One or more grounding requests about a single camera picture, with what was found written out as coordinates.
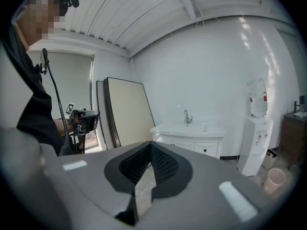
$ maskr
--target sink cabinet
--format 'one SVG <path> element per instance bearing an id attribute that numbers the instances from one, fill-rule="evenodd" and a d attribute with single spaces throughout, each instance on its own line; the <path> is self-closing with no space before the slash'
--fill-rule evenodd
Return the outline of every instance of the sink cabinet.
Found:
<path id="1" fill-rule="evenodd" d="M 220 158 L 223 146 L 223 137 L 183 137 L 171 135 L 153 135 L 153 141 L 177 146 L 204 155 Z"/>

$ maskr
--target white wall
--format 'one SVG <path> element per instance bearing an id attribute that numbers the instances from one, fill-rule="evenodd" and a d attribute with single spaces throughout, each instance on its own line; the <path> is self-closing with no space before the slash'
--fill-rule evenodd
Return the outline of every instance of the white wall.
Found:
<path id="1" fill-rule="evenodd" d="M 133 61 L 156 125 L 183 119 L 217 119 L 227 130 L 221 156 L 239 155 L 248 116 L 246 83 L 264 78 L 268 117 L 274 121 L 270 148 L 279 144 L 282 115 L 298 100 L 295 69 L 279 23 L 257 17 L 225 17 L 189 26 L 160 39 Z M 286 24 L 279 25 L 285 30 Z"/>
<path id="2" fill-rule="evenodd" d="M 93 109 L 98 109 L 96 96 L 96 81 L 103 81 L 107 77 L 137 81 L 136 75 L 132 71 L 129 61 L 123 57 L 106 52 L 97 51 L 94 57 L 93 76 L 92 76 L 92 104 Z M 105 142 L 100 125 L 97 126 L 97 136 L 100 147 L 105 150 Z"/>
<path id="3" fill-rule="evenodd" d="M 40 54 L 41 52 L 28 52 L 34 66 L 40 63 Z M 75 103 L 75 108 L 84 107 L 90 110 L 90 69 L 93 58 L 77 54 L 48 52 L 48 59 L 63 111 L 65 112 L 69 102 Z M 51 115 L 54 119 L 61 118 L 55 88 L 49 73 L 42 75 L 42 79 L 46 92 L 52 97 Z"/>

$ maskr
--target faucet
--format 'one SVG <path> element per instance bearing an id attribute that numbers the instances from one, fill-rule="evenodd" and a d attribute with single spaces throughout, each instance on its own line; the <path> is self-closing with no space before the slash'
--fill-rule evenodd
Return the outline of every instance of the faucet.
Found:
<path id="1" fill-rule="evenodd" d="M 191 119 L 189 119 L 187 109 L 186 109 L 186 110 L 184 110 L 183 115 L 185 115 L 185 116 L 186 116 L 186 120 L 185 120 L 185 121 L 186 121 L 186 124 L 187 124 L 187 125 L 188 125 L 190 122 L 192 122 L 192 120 L 193 120 L 193 116 L 192 116 L 192 118 L 191 118 Z"/>

